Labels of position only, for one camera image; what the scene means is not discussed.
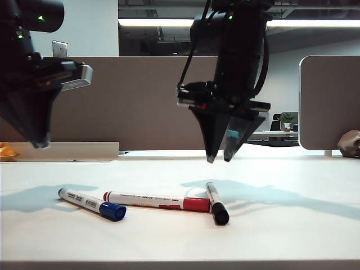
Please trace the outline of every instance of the potted plant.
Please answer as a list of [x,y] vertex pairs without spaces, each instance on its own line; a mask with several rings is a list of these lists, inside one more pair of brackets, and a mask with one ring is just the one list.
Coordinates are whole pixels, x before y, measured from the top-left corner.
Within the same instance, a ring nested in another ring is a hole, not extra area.
[[279,118],[279,121],[283,122],[284,131],[290,131],[290,121],[295,118],[291,113],[286,112]]

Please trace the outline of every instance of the yellow object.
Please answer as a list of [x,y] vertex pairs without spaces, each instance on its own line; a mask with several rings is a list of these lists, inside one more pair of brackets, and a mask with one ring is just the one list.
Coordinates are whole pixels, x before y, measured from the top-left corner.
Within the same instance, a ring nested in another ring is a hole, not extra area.
[[7,146],[7,142],[0,142],[0,161],[11,161],[13,156],[18,156],[12,148]]

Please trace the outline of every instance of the black marker cap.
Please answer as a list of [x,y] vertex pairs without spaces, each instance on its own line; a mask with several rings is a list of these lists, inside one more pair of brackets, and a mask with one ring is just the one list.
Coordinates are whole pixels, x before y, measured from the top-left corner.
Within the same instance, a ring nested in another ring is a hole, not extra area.
[[227,213],[225,206],[221,202],[217,202],[211,207],[215,222],[218,225],[225,225],[229,222],[229,214]]

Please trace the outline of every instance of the marker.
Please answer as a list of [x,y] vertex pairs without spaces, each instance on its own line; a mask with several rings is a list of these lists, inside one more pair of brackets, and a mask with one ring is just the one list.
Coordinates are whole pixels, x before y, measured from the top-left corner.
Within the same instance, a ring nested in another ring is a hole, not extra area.
[[210,199],[211,212],[218,225],[225,225],[229,222],[229,214],[220,200],[219,194],[212,182],[206,183],[206,193]]
[[114,204],[158,207],[163,209],[183,209],[200,212],[209,212],[210,210],[210,200],[208,198],[147,196],[109,191],[103,195],[103,200]]
[[126,213],[126,207],[124,205],[112,204],[67,188],[59,189],[58,195],[64,200],[99,213],[112,221],[123,219]]

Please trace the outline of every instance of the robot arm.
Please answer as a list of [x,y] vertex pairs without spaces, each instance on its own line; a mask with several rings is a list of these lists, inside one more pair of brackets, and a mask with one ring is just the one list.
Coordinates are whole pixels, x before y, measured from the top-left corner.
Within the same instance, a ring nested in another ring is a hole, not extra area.
[[[190,36],[193,48],[178,83],[178,105],[186,105],[200,124],[208,162],[225,139],[224,159],[230,161],[241,145],[265,120],[260,111],[269,103],[251,101],[261,90],[268,69],[266,13],[274,1],[208,0],[202,16],[195,18]],[[195,47],[218,54],[211,82],[182,85]],[[255,85],[260,57],[262,69]]]
[[92,69],[35,52],[30,30],[54,32],[64,19],[57,0],[2,0],[0,8],[0,116],[35,148],[50,142],[54,99],[62,89],[90,83]]

